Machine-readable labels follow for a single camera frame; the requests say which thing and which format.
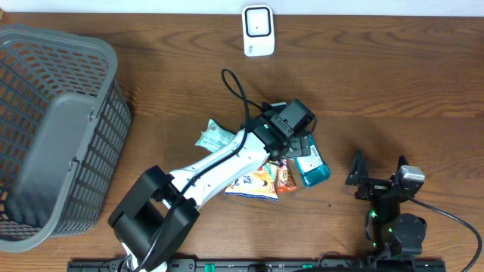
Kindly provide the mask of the teal mouthwash bottle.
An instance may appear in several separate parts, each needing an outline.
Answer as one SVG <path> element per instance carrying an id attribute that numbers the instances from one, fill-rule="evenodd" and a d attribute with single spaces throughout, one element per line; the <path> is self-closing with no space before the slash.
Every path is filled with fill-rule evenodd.
<path id="1" fill-rule="evenodd" d="M 295 163 L 303 185 L 305 187 L 314 187 L 330 177 L 330 169 L 322 159 L 312 135 L 310 134 L 307 138 L 310 154 L 308 156 L 296 157 Z"/>

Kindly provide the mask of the red Top chocolate bar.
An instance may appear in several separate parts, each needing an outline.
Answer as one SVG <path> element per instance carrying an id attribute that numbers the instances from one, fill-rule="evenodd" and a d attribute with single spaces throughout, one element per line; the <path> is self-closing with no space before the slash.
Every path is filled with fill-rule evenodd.
<path id="1" fill-rule="evenodd" d="M 297 190 L 297 185 L 290 169 L 287 160 L 279 159 L 277 161 L 278 171 L 276 174 L 276 190 L 278 193 L 289 193 Z"/>

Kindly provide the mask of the teal snack packet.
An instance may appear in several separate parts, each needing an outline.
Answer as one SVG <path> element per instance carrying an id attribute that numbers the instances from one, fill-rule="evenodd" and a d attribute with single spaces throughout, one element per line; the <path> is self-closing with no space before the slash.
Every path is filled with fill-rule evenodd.
<path id="1" fill-rule="evenodd" d="M 201 132 L 201 136 L 195 145 L 214 153 L 229 144 L 234 137 L 235 134 L 226 131 L 216 121 L 211 119 L 208 122 L 207 129 Z"/>

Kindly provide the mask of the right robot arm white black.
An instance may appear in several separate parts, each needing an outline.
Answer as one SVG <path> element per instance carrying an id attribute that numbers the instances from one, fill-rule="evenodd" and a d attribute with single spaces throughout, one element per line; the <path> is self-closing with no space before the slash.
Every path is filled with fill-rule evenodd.
<path id="1" fill-rule="evenodd" d="M 365 232 L 374 242 L 378 258 L 414 257 L 422 253 L 427 223 L 416 215 L 402 213 L 400 205 L 415 196 L 424 180 L 422 170 L 409 165 L 404 156 L 399 157 L 397 170 L 390 178 L 372 178 L 362 152 L 356 152 L 345 184 L 356 186 L 355 198 L 371 205 Z"/>

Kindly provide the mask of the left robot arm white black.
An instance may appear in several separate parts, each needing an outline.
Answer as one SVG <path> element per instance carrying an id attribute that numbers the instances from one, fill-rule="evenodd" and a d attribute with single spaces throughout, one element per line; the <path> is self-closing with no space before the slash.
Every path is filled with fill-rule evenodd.
<path id="1" fill-rule="evenodd" d="M 200 209 L 238 178 L 286 156 L 295 138 L 315 127 L 310 113 L 249 118 L 221 149 L 165 173 L 155 165 L 134 183 L 108 219 L 136 271 L 165 271 L 200 216 Z"/>

